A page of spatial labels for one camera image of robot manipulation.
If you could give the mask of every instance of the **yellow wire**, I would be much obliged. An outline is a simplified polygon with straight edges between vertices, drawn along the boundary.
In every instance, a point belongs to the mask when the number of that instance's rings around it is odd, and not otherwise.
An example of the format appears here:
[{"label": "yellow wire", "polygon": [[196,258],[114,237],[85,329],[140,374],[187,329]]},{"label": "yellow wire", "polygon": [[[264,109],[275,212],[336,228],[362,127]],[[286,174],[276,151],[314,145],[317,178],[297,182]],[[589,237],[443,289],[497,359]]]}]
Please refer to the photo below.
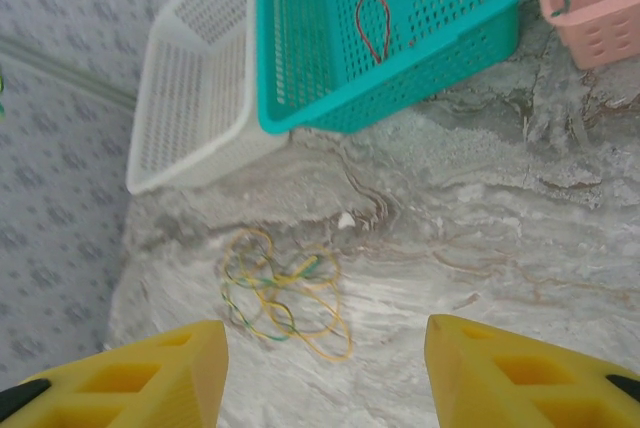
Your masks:
[{"label": "yellow wire", "polygon": [[[237,249],[237,245],[246,237],[260,238],[267,244],[266,252],[251,268],[247,268],[244,261],[244,257],[250,251],[250,247],[243,250]],[[329,260],[334,267],[333,276],[328,279],[319,280],[311,279],[306,276],[308,270],[310,270],[315,264],[319,263],[320,258],[317,255],[309,256],[303,263],[297,266],[290,275],[285,273],[276,273],[273,270],[272,265],[274,260],[274,248],[271,237],[264,231],[255,228],[246,228],[241,230],[233,240],[231,240],[226,249],[222,264],[222,272],[226,278],[221,287],[222,297],[230,306],[232,311],[254,335],[263,339],[276,341],[284,341],[288,338],[298,338],[305,342],[312,351],[326,360],[335,362],[345,361],[349,359],[353,353],[353,341],[351,339],[349,327],[340,314],[342,309],[342,297],[337,283],[342,270],[333,254],[321,245],[311,246],[303,251],[319,253]],[[235,259],[238,261],[238,275],[234,275],[230,269],[230,264]],[[267,265],[271,266],[272,276],[259,276],[260,272],[264,270]],[[257,330],[253,326],[253,322],[250,322],[240,311],[237,305],[233,303],[233,300],[231,299],[231,286],[239,286],[252,290],[260,302],[262,313],[265,313],[269,317],[282,336],[274,337],[273,335]],[[316,292],[326,289],[330,289],[333,292],[335,297],[335,307],[331,306],[316,294]],[[331,314],[331,322],[326,327],[318,331],[300,331],[295,325],[295,317],[291,309],[284,303],[278,301],[278,295],[284,291],[293,292],[314,300]],[[342,332],[347,340],[346,350],[341,355],[325,353],[318,348],[313,341],[331,333],[339,332]]]}]

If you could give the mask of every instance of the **teal plastic basket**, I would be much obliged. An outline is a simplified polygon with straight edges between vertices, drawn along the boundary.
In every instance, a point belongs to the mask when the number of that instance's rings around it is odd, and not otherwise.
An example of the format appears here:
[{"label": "teal plastic basket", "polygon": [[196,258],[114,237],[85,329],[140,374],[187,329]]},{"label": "teal plastic basket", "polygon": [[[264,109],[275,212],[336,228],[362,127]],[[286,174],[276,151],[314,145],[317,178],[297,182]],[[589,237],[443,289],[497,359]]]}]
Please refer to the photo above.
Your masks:
[{"label": "teal plastic basket", "polygon": [[[358,34],[359,0],[257,0],[258,114],[268,133],[298,126],[353,133],[511,55],[519,0],[387,0],[388,58]],[[382,6],[361,25],[377,51]]]}]

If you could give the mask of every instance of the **pink plastic basket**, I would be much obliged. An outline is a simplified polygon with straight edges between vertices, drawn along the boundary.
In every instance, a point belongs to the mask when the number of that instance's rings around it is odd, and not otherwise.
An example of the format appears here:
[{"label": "pink plastic basket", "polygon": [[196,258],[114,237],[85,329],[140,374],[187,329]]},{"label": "pink plastic basket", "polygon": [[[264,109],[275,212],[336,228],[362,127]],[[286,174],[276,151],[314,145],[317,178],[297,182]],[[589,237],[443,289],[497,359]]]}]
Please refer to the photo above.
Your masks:
[{"label": "pink plastic basket", "polygon": [[579,68],[640,54],[640,0],[571,0],[568,13],[553,17],[564,0],[540,0]]}]

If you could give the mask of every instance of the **yellow plastic object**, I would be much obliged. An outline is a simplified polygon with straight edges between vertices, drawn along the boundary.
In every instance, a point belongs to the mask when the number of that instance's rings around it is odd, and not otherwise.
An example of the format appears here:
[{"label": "yellow plastic object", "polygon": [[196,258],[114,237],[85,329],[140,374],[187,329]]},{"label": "yellow plastic object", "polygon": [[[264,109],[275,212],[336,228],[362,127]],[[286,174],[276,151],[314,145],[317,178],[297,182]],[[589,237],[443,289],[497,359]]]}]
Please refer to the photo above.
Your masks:
[{"label": "yellow plastic object", "polygon": [[31,377],[51,388],[2,428],[211,428],[228,367],[219,321],[203,321]]},{"label": "yellow plastic object", "polygon": [[606,378],[638,375],[558,346],[434,315],[425,361],[441,428],[640,427],[640,403]]}]

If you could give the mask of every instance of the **black rubber tip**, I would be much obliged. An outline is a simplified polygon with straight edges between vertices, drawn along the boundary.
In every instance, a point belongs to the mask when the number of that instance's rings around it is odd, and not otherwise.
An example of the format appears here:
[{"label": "black rubber tip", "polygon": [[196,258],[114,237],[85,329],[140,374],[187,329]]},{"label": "black rubber tip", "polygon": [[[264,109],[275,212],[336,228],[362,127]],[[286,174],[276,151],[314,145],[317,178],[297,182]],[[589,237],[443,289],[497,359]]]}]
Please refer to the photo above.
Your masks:
[{"label": "black rubber tip", "polygon": [[640,403],[640,380],[632,380],[620,375],[608,375],[607,380]]},{"label": "black rubber tip", "polygon": [[0,392],[0,423],[51,388],[46,379],[33,380]]}]

